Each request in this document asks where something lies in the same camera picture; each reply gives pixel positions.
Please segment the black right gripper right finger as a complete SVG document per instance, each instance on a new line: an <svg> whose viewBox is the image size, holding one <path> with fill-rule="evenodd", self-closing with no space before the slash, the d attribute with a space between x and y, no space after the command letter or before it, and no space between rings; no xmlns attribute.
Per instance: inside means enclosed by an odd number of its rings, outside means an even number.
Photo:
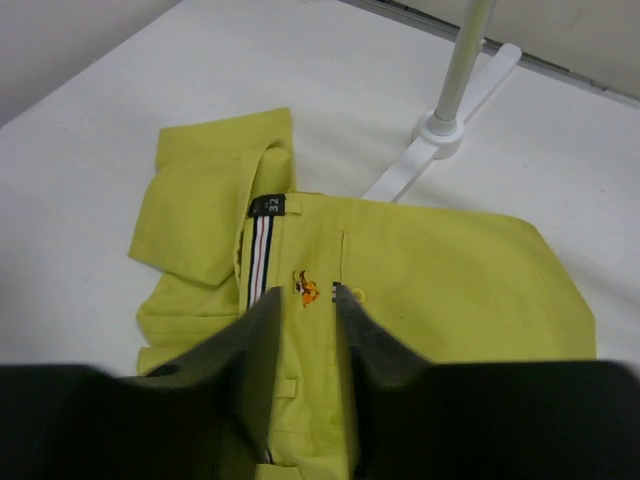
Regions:
<svg viewBox="0 0 640 480"><path fill-rule="evenodd" d="M437 364L335 288L355 479L635 479L639 379L613 361Z"/></svg>

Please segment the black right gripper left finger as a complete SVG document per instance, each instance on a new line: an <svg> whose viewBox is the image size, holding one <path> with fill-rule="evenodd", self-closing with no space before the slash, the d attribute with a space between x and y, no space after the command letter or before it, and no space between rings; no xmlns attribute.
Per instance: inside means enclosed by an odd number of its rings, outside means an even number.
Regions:
<svg viewBox="0 0 640 480"><path fill-rule="evenodd" d="M143 376L1 369L5 479L251 479L266 454L281 292Z"/></svg>

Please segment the yellow-green trousers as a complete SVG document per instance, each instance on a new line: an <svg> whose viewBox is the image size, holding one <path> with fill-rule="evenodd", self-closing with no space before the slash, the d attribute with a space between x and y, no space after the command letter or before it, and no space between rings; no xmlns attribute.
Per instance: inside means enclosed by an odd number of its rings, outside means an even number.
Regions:
<svg viewBox="0 0 640 480"><path fill-rule="evenodd" d="M283 290L262 479L348 472L333 292L443 362L592 360L594 316L514 217L300 192L286 108L160 132L129 254L160 280L137 313L147 373Z"/></svg>

